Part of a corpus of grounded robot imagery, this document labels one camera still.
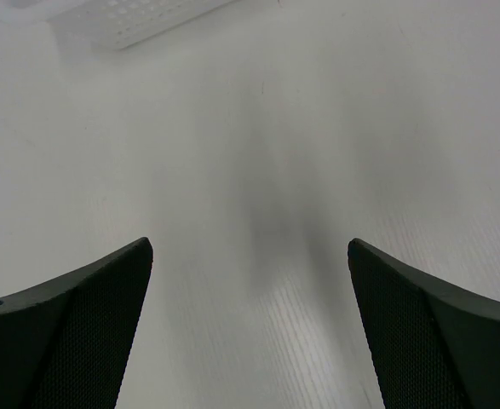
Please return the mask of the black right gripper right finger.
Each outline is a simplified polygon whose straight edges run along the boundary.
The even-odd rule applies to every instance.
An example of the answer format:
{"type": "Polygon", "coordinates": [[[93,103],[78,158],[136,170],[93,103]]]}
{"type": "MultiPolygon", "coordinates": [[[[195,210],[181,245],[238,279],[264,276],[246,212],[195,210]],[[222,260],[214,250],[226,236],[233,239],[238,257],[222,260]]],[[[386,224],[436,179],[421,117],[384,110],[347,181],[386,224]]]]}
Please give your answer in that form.
{"type": "Polygon", "coordinates": [[[348,266],[387,408],[500,408],[500,302],[353,239],[348,266]]]}

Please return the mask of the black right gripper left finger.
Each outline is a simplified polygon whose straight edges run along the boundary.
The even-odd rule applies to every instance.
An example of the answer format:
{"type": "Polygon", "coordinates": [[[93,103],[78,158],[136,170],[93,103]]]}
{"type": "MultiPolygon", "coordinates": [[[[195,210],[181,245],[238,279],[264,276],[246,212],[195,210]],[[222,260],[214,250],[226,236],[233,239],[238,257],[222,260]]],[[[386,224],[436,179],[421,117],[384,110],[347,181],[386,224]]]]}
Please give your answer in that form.
{"type": "Polygon", "coordinates": [[[152,272],[140,238],[0,297],[0,408],[113,408],[152,272]]]}

